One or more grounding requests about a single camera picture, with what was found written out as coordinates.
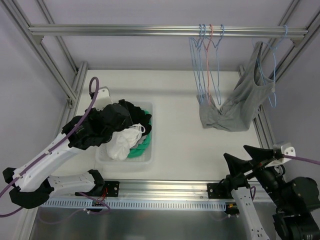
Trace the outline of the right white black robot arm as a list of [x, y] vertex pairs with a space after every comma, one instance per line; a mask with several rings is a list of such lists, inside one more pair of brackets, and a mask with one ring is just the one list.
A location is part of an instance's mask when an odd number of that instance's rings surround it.
[[244, 145], [250, 160], [224, 153], [229, 174], [217, 190], [235, 201], [246, 237], [268, 240], [256, 203], [271, 204], [268, 213], [281, 240], [318, 240], [320, 228], [312, 212], [320, 208], [318, 184], [310, 177], [299, 176], [290, 181], [275, 168], [296, 160], [296, 150], [290, 143], [274, 145], [272, 149]]

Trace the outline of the black tank top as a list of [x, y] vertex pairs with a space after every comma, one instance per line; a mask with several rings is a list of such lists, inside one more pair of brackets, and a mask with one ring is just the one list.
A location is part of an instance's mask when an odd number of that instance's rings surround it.
[[152, 125], [150, 124], [150, 122], [152, 115], [150, 113], [146, 113], [139, 106], [135, 106], [131, 102], [124, 99], [119, 100], [118, 103], [128, 109], [132, 123], [134, 125], [141, 124], [144, 127], [145, 132], [142, 134], [142, 136], [146, 136], [151, 132]]

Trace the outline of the pink wire hanger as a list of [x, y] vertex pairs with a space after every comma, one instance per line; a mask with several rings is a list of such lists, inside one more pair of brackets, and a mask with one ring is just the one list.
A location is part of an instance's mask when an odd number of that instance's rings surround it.
[[204, 51], [205, 51], [205, 60], [206, 60], [206, 73], [207, 73], [207, 104], [210, 105], [212, 100], [212, 95], [211, 95], [211, 90], [210, 90], [210, 84], [212, 84], [213, 89], [215, 89], [215, 83], [214, 83], [214, 79], [212, 76], [212, 72], [210, 69], [210, 61], [209, 61], [209, 48], [210, 48], [210, 44], [213, 38], [213, 26], [212, 24], [209, 24], [209, 37], [208, 42], [203, 44], [204, 47]]

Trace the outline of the white tank top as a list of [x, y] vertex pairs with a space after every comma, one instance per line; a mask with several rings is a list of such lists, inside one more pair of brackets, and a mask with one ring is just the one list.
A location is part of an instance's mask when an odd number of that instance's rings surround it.
[[114, 161], [124, 161], [130, 149], [136, 145], [145, 131], [145, 127], [139, 123], [114, 132], [111, 140], [106, 144], [107, 155]]

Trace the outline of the blue wire hanger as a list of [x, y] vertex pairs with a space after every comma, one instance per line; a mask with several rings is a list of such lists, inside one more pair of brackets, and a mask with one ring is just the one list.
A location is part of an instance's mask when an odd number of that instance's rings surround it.
[[190, 56], [191, 56], [191, 65], [192, 65], [192, 70], [193, 70], [193, 75], [194, 75], [194, 80], [195, 80], [195, 85], [197, 89], [197, 100], [199, 105], [200, 99], [199, 99], [199, 79], [198, 79], [198, 74], [197, 74], [197, 66], [196, 66], [196, 48], [195, 48], [195, 40], [198, 38], [195, 37], [190, 37], [189, 40], [189, 49], [190, 49]]
[[206, 97], [206, 84], [205, 84], [205, 77], [203, 71], [203, 61], [202, 61], [202, 46], [204, 43], [204, 39], [206, 36], [206, 25], [200, 24], [199, 25], [199, 36], [197, 40], [194, 40], [194, 47], [196, 51], [196, 71], [198, 75], [198, 88], [199, 88], [199, 100], [200, 103], [203, 104], [205, 102]]

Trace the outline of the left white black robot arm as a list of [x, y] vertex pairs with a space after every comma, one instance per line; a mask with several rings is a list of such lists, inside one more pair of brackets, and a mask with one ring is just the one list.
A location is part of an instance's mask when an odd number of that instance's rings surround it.
[[55, 196], [102, 195], [106, 184], [98, 170], [90, 169], [70, 176], [52, 174], [69, 159], [90, 147], [108, 143], [114, 133], [132, 124], [127, 103], [123, 99], [108, 104], [102, 110], [93, 107], [84, 115], [75, 116], [62, 128], [51, 145], [33, 160], [20, 168], [8, 167], [2, 172], [11, 202], [20, 208], [33, 209]]

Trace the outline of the green tank top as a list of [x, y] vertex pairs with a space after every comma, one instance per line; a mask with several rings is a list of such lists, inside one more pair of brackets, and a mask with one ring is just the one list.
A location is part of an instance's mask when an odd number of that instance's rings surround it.
[[128, 159], [133, 159], [142, 156], [145, 150], [149, 147], [151, 143], [151, 130], [152, 130], [152, 121], [149, 118], [148, 127], [146, 133], [144, 133], [138, 142], [129, 150], [129, 154], [127, 156]]

